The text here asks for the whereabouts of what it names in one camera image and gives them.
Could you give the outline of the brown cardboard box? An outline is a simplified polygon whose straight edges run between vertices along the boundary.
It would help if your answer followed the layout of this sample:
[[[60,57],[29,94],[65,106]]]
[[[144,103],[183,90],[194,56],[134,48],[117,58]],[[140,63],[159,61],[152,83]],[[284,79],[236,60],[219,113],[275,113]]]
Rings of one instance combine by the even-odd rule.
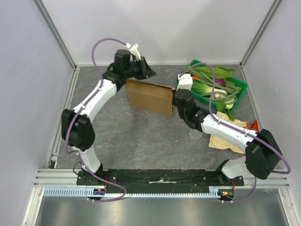
[[[172,117],[172,87],[128,79],[125,90],[130,106]]]

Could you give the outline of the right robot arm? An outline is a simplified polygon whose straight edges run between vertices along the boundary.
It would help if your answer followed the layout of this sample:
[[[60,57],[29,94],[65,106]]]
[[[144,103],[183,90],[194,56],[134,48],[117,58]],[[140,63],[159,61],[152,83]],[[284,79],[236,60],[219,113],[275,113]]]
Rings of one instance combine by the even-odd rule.
[[[280,162],[282,153],[268,130],[257,132],[241,128],[210,114],[197,106],[187,89],[173,90],[173,105],[192,131],[219,137],[245,154],[244,157],[225,160],[220,164],[215,174],[218,184],[227,185],[233,178],[243,175],[266,180]]]

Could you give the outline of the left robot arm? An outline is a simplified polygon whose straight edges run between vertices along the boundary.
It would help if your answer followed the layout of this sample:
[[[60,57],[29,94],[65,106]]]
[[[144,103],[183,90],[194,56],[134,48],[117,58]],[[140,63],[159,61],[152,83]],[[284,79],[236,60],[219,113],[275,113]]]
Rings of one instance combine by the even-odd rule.
[[[127,79],[144,80],[156,75],[140,55],[138,46],[128,46],[115,53],[114,62],[102,75],[92,92],[73,109],[64,109],[61,115],[61,134],[72,152],[79,155],[88,171],[87,180],[93,185],[103,181],[102,168],[93,143],[95,131],[92,122],[104,104],[125,85]]]

